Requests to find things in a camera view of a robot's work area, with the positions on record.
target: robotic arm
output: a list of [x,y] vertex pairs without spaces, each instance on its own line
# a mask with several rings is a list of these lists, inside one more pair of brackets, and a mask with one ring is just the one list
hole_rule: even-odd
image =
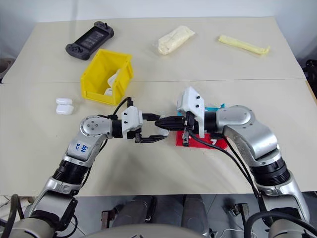
[[[127,98],[128,108],[107,117],[89,116],[80,123],[80,131],[69,144],[59,167],[50,177],[33,203],[28,218],[14,224],[10,238],[48,238],[56,231],[67,228],[74,215],[77,200],[73,197],[82,188],[85,174],[100,152],[102,143],[112,138],[135,139],[137,143],[152,143],[166,138],[163,135],[142,137],[143,120],[167,130],[183,130],[183,144],[188,145],[189,134],[220,133],[237,146],[249,166],[261,193],[261,209],[278,210],[309,222],[309,211],[302,193],[282,159],[277,139],[268,127],[255,119],[253,112],[244,106],[205,112],[203,98],[188,88],[178,101],[177,109],[183,116],[160,118],[143,114]],[[274,237],[281,229],[274,227]]]

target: floor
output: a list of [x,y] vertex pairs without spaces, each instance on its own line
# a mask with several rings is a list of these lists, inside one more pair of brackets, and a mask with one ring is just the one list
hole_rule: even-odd
[[[311,224],[317,227],[317,196],[314,192],[304,193],[311,213]],[[100,231],[101,229],[101,212],[110,210],[117,204],[124,204],[132,199],[132,196],[110,196],[110,197],[78,197],[78,205],[75,215],[78,218],[78,228],[72,238],[80,238],[84,235]],[[205,194],[202,195],[205,208],[208,215],[210,228],[218,232],[219,238],[222,232],[227,228],[237,230],[243,229],[241,216],[234,217],[228,212],[227,207],[235,203],[248,203],[250,215],[258,211],[258,205],[252,194]],[[0,196],[0,218],[6,219],[3,216],[3,209],[9,207],[3,205],[8,202],[9,197]],[[153,218],[156,223],[173,224],[179,226],[182,215],[182,195],[160,195],[157,196],[158,205],[157,211]],[[23,200],[23,207],[28,205],[26,199]],[[66,231],[59,233],[59,236],[64,236],[70,233],[74,228],[74,221]],[[254,225],[254,233],[259,238],[267,237],[267,227],[263,222],[258,221]],[[242,238],[243,232],[226,231],[222,238]]]

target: yellow foam stick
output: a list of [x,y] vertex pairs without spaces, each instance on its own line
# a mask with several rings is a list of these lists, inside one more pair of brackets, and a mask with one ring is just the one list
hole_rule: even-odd
[[234,39],[234,38],[229,37],[229,36],[224,36],[224,35],[219,36],[218,40],[222,43],[227,44],[227,45],[243,48],[245,50],[251,51],[251,52],[256,53],[258,55],[267,54],[269,51],[269,48],[270,48],[270,46],[268,46],[266,49],[261,48],[261,47],[257,47],[257,46],[253,46],[247,42],[239,41],[237,39]]

